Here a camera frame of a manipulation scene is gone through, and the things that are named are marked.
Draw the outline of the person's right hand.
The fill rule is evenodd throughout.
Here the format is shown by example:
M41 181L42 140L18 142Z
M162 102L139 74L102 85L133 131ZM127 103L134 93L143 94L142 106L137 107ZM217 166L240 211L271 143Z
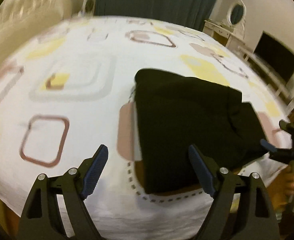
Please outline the person's right hand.
M291 165L288 165L283 171L283 192L286 197L294 195L294 172Z

